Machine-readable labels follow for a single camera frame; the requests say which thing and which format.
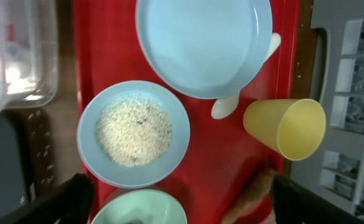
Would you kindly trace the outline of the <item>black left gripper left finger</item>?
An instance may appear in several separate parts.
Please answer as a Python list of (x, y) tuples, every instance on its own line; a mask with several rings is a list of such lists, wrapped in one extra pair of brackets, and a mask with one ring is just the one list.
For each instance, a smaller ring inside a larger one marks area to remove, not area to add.
[(86, 224), (95, 186), (85, 174), (75, 174), (51, 192), (0, 218), (0, 224)]

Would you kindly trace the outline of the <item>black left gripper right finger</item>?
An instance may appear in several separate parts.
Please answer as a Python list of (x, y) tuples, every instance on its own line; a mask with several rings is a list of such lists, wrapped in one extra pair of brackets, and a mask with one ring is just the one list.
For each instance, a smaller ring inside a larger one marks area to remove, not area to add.
[(364, 224), (281, 175), (273, 179), (270, 196), (277, 224)]

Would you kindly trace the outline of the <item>orange carrot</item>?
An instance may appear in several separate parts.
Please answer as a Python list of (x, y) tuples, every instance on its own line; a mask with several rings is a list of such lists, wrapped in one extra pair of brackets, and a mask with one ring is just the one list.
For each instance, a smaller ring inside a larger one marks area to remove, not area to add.
[(221, 224), (232, 224), (242, 217), (253, 205), (261, 201), (271, 189), (276, 171), (271, 167), (262, 168), (245, 185), (221, 220)]

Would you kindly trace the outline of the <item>mint green bowl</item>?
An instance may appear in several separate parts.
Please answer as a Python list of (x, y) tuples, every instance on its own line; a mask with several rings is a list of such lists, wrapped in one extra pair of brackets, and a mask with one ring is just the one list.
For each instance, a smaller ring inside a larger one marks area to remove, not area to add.
[(160, 190), (141, 189), (109, 201), (91, 223), (187, 224), (187, 216), (173, 196)]

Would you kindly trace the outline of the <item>yellow plastic cup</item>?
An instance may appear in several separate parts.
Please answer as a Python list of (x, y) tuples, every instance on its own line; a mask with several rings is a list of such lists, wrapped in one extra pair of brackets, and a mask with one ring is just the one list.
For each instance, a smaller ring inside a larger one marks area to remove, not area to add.
[(325, 111), (312, 99), (258, 100), (243, 115), (248, 134), (290, 161), (311, 156), (326, 131)]

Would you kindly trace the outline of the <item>light blue bowl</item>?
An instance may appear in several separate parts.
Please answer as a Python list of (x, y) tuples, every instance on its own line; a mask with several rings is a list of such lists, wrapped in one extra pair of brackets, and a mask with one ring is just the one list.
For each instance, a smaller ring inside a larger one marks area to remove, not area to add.
[[(96, 124), (108, 104), (136, 95), (154, 100), (165, 109), (172, 121), (172, 140), (169, 149), (155, 161), (126, 167), (102, 150)], [(102, 182), (124, 189), (143, 188), (165, 179), (184, 158), (189, 141), (190, 121), (180, 100), (163, 86), (142, 80), (121, 82), (97, 94), (83, 110), (77, 129), (78, 152), (86, 168)]]

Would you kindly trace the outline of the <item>pile of white rice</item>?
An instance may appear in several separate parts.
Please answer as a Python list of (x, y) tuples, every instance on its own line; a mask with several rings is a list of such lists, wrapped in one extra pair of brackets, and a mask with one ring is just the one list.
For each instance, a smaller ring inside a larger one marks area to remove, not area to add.
[(151, 98), (118, 98), (101, 112), (96, 138), (114, 162), (127, 167), (143, 166), (168, 150), (172, 121)]

